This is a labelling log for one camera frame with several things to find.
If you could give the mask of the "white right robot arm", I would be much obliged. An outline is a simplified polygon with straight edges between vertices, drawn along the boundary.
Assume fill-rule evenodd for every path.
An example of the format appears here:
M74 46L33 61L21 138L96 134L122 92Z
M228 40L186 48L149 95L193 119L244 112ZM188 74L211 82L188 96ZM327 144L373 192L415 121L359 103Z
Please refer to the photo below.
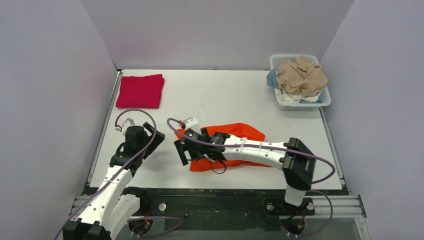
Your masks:
M282 201L284 211L294 215L302 209L306 192L312 188L316 159L299 139L261 142L223 132L208 135L206 131L198 133L190 128L177 136L174 144L184 165L207 159L228 167L229 161L241 160L282 171L287 184Z

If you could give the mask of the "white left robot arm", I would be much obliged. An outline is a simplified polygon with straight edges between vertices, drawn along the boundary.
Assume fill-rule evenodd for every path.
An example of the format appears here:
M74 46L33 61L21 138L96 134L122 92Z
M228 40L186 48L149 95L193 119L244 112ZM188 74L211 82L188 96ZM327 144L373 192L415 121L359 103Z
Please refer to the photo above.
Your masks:
M133 214L145 214L149 201L144 190L128 183L165 137L148 122L128 126L100 187L83 204L84 210L75 212L75 218L64 224L63 239L114 240Z

